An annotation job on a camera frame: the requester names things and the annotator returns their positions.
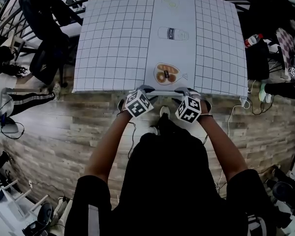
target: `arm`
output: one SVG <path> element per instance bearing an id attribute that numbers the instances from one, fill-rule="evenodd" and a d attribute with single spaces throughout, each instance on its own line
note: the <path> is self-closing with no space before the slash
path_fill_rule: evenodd
<path id="1" fill-rule="evenodd" d="M 93 175 L 106 183 L 109 172 L 112 168 L 121 136 L 132 116 L 128 111 L 123 111 L 114 120 L 104 137 L 101 139 L 96 149 L 92 153 L 84 175 Z"/>
<path id="2" fill-rule="evenodd" d="M 207 107 L 205 103 L 201 104 L 201 108 L 203 112 L 206 111 Z M 202 116 L 198 119 L 198 122 L 206 131 L 212 142 L 216 157 L 221 164 L 227 182 L 239 172 L 248 169 L 245 159 L 242 157 L 237 147 L 216 123 L 213 117 Z"/>
<path id="3" fill-rule="evenodd" d="M 28 75 L 26 75 L 26 76 L 24 76 L 22 78 L 17 78 L 18 80 L 17 80 L 16 84 L 23 85 L 27 81 L 29 81 L 32 77 L 33 77 L 33 74 L 32 73 L 29 73 Z"/>

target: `bottle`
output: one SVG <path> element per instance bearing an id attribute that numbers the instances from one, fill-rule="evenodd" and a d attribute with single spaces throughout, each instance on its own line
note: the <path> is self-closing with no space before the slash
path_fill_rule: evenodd
<path id="1" fill-rule="evenodd" d="M 257 44 L 260 39 L 262 39 L 264 36 L 262 34 L 254 34 L 250 38 L 245 40 L 245 48 L 248 48 L 254 44 Z"/>
<path id="2" fill-rule="evenodd" d="M 158 29 L 158 37 L 171 40 L 188 40 L 189 34 L 180 29 L 160 27 Z"/>

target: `striped pants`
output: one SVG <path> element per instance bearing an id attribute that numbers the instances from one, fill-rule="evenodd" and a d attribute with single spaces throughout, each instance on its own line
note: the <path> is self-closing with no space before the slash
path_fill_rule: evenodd
<path id="1" fill-rule="evenodd" d="M 50 94 L 36 94 L 29 93 L 25 95 L 10 95 L 13 99 L 13 112 L 10 116 L 17 115 L 20 112 L 23 112 L 26 109 L 31 107 L 47 103 L 55 98 L 53 93 Z"/>

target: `black shirt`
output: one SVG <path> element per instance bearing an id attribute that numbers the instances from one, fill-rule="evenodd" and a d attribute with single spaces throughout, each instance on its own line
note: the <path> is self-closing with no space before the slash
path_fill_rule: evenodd
<path id="1" fill-rule="evenodd" d="M 101 236 L 246 236 L 247 214 L 262 217 L 272 235 L 271 207 L 256 171 L 234 176 L 224 200 L 216 192 L 199 139 L 186 130 L 163 136 L 147 133 L 129 159 L 114 210 L 103 180 L 95 176 L 78 180 L 65 236 L 87 236 L 98 227 Z"/>

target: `person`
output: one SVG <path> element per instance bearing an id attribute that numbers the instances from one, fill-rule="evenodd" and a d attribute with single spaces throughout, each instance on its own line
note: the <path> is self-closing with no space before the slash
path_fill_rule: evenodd
<path id="1" fill-rule="evenodd" d="M 207 114 L 201 101 L 202 113 Z M 248 234 L 247 216 L 275 235 L 272 204 L 255 170 L 212 116 L 198 123 L 208 134 L 227 180 L 227 200 L 215 188 L 203 143 L 175 125 L 168 107 L 157 124 L 160 135 L 144 134 L 128 161 L 119 204 L 111 210 L 108 176 L 125 127 L 119 113 L 90 156 L 79 178 L 65 236 Z"/>
<path id="2" fill-rule="evenodd" d="M 290 83 L 261 83 L 259 100 L 270 103 L 274 95 L 295 99 L 295 82 Z"/>
<path id="3" fill-rule="evenodd" d="M 32 74 L 26 75 L 26 69 L 21 66 L 6 64 L 11 57 L 6 58 L 7 56 L 4 54 L 12 55 L 9 49 L 0 47 L 0 116 L 6 114 L 7 117 L 10 117 L 33 106 L 59 99 L 60 85 L 58 83 L 55 83 L 51 93 L 8 94 L 7 89 L 14 89 L 16 84 L 25 84 Z"/>

